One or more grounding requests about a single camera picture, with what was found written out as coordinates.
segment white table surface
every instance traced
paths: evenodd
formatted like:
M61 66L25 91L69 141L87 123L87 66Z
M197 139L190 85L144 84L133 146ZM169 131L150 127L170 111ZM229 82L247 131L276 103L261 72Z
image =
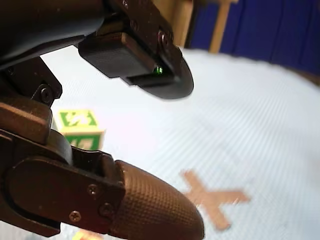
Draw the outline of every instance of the white table surface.
M42 58L63 86L52 109L90 108L106 128L102 150L182 192L192 170L208 191L240 189L250 202L222 204L218 230L203 206L206 240L318 240L320 90L279 66L184 50L193 94L159 100L108 79L74 47ZM0 239L40 240L0 223ZM62 225L54 240L71 240Z

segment brown tape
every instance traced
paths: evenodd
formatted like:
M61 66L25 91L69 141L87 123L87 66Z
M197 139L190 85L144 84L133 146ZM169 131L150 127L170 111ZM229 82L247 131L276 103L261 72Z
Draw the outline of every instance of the brown tape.
M231 223L220 210L220 205L235 205L250 201L250 198L241 190L207 191L193 171L186 171L182 175L191 187L191 191L185 195L195 205L202 205L205 208L217 230L223 231L231 226Z

